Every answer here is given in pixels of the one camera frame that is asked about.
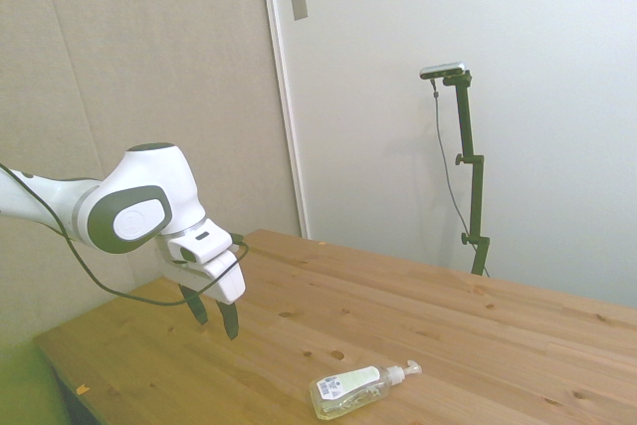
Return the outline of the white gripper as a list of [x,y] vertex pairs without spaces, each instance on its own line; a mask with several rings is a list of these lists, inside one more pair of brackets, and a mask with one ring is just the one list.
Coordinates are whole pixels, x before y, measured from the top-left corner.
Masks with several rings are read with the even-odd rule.
[[225,332],[234,340],[239,334],[239,316],[233,303],[246,286],[236,256],[239,247],[233,245],[230,235],[158,236],[157,245],[165,261],[163,274],[180,284],[183,299],[200,324],[207,322],[207,311],[197,291],[212,284],[204,295],[217,300]]

